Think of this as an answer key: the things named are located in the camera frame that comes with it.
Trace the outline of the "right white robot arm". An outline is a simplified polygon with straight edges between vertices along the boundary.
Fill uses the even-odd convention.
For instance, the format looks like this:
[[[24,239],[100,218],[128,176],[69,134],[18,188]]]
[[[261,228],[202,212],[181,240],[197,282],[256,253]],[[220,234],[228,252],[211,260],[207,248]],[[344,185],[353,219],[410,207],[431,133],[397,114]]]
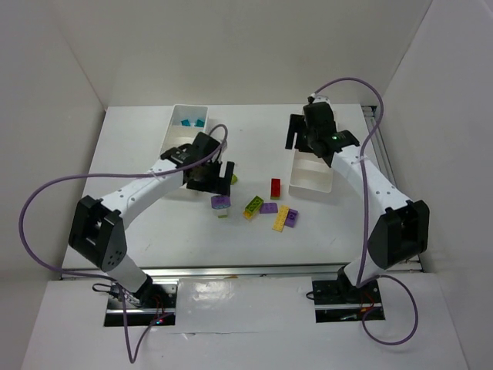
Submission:
[[[339,297],[357,294],[372,278],[427,250],[428,205],[400,192],[361,152],[350,131],[337,130],[328,99],[312,95],[301,114],[290,116],[285,147],[322,160],[364,202],[364,251],[337,272]]]

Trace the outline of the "purple rounded lego block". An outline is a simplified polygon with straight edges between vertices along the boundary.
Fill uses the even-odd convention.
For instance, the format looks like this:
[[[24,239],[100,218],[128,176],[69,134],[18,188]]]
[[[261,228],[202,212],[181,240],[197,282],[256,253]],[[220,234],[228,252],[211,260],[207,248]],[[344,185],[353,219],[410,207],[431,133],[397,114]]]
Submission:
[[[214,210],[222,210],[231,206],[230,197],[226,195],[214,195],[211,197],[211,207]]]

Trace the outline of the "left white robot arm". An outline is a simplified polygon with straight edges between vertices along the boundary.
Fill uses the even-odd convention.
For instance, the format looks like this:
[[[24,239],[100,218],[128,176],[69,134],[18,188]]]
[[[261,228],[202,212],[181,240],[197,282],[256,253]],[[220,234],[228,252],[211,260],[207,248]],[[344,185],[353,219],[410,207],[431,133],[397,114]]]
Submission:
[[[220,142],[200,132],[192,143],[162,153],[144,177],[99,199],[83,197],[75,209],[69,246],[122,286],[139,306],[165,297],[129,256],[126,229],[158,199],[180,187],[230,195],[235,164],[223,163],[221,153]]]

